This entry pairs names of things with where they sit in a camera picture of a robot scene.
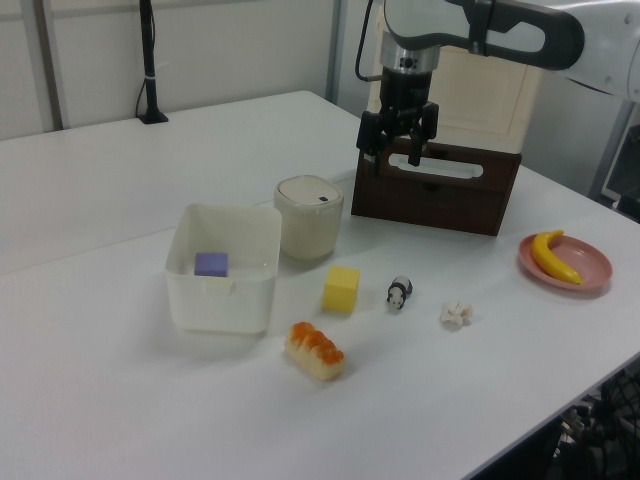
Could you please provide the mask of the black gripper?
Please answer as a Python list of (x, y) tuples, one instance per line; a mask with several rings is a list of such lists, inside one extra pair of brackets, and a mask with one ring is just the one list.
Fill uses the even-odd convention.
[(437, 136), (439, 105), (428, 101), (431, 78), (431, 72), (406, 73), (383, 68), (380, 114), (362, 113), (356, 140), (356, 147), (369, 162), (373, 176), (379, 174), (385, 134), (409, 135), (408, 163), (420, 165), (426, 144)]

